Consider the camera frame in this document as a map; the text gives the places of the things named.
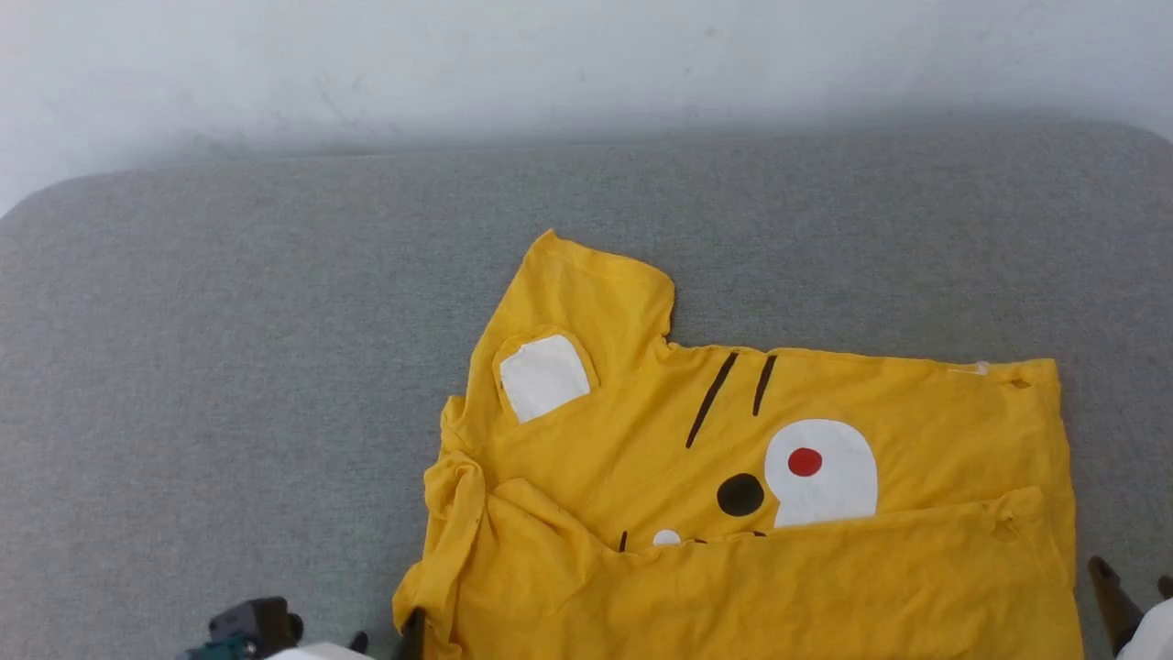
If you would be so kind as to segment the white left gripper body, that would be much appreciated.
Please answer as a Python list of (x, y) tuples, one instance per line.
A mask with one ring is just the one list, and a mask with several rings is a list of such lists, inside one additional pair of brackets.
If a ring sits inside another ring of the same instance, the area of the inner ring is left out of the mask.
[(312, 642), (282, 649), (267, 660), (372, 660), (372, 656), (335, 642)]

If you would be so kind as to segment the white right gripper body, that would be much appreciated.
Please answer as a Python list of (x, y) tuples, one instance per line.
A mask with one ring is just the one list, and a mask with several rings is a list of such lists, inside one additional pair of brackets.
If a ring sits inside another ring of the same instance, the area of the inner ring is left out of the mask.
[(1141, 618), (1135, 633), (1118, 653), (1119, 660), (1172, 659), (1172, 599), (1157, 604)]

